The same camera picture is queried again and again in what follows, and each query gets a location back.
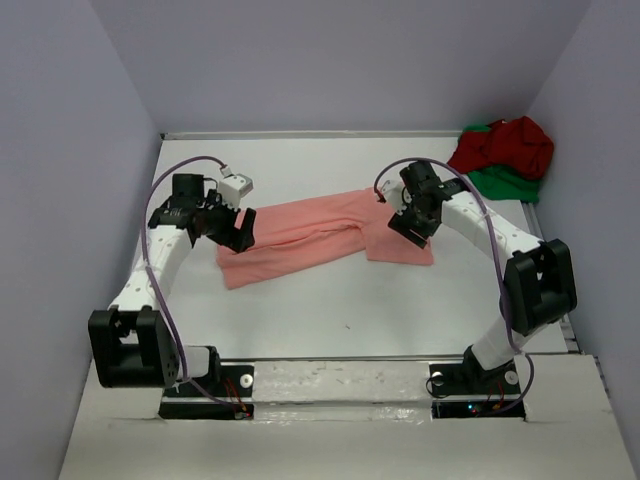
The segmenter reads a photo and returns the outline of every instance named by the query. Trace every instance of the green fabric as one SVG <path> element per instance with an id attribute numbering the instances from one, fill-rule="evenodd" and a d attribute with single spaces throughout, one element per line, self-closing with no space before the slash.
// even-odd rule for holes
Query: green fabric
<path id="1" fill-rule="evenodd" d="M 525 180 L 504 165 L 493 165 L 467 175 L 480 193 L 490 200 L 538 201 L 540 180 Z"/>

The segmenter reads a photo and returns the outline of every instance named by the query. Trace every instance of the folded fabric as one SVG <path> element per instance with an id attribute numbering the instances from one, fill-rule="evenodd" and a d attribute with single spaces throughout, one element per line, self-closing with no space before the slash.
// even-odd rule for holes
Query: folded fabric
<path id="1" fill-rule="evenodd" d="M 388 204 L 376 201 L 373 189 L 259 208 L 255 245 L 239 254 L 218 247 L 217 262 L 229 289 L 361 250 L 368 260 L 432 265 L 430 245 L 421 249 L 391 230 L 387 223 L 392 215 Z"/>
<path id="2" fill-rule="evenodd" d="M 490 200 L 520 200 L 536 203 L 540 180 L 525 180 L 510 167 L 495 165 L 467 174 L 482 195 Z"/>
<path id="3" fill-rule="evenodd" d="M 449 165 L 460 173 L 507 165 L 528 180 L 544 176 L 553 156 L 553 142 L 533 120 L 522 117 L 488 126 L 489 132 L 464 132 Z"/>

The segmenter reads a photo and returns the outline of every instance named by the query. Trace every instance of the wall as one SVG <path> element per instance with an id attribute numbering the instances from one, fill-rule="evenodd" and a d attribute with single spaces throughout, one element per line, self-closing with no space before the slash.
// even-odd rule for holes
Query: wall
<path id="1" fill-rule="evenodd" d="M 451 129 L 530 105 L 589 0 L 91 0 L 163 132 Z"/>
<path id="2" fill-rule="evenodd" d="M 529 114 L 557 150 L 537 212 L 572 249 L 578 340 L 600 357 L 640 472 L 640 3 L 596 0 Z"/>
<path id="3" fill-rule="evenodd" d="M 0 15 L 0 477 L 58 478 L 159 147 L 87 0 Z"/>

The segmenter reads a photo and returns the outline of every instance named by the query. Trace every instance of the pink towel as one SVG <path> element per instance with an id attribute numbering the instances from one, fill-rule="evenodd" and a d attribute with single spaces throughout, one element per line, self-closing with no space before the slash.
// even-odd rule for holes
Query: pink towel
<path id="1" fill-rule="evenodd" d="M 259 208 L 256 244 L 240 254 L 218 247 L 218 265 L 230 289 L 361 250 L 373 261 L 432 265 L 429 245 L 423 250 L 387 227 L 392 216 L 393 209 L 377 202 L 372 189 Z"/>

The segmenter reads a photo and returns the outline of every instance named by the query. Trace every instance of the pile of clothes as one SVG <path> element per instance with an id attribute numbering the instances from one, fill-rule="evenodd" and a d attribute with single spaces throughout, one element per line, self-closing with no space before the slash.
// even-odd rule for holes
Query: pile of clothes
<path id="1" fill-rule="evenodd" d="M 522 117 L 466 127 L 448 163 L 467 174 L 490 200 L 535 203 L 552 156 L 551 139 L 533 120 Z"/>

